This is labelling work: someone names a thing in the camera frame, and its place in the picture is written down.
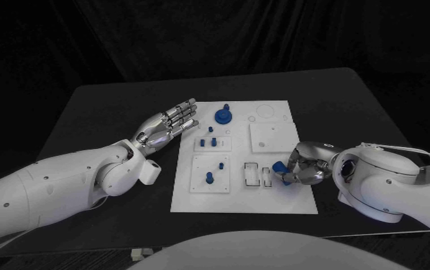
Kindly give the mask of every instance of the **robotic hand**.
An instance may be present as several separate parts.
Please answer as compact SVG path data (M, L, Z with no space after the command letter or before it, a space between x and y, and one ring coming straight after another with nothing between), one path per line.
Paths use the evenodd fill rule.
M0 237L59 222L162 171L146 156L199 124L195 99L151 116L130 140L37 161L0 179Z
M342 196L362 214L388 223L400 222L407 214L430 227L430 184L417 184L420 171L428 167L418 167L408 158L382 148L430 155L398 146L361 143L342 150L329 144L301 142L287 167L278 161L273 170L284 185L317 184L333 174Z

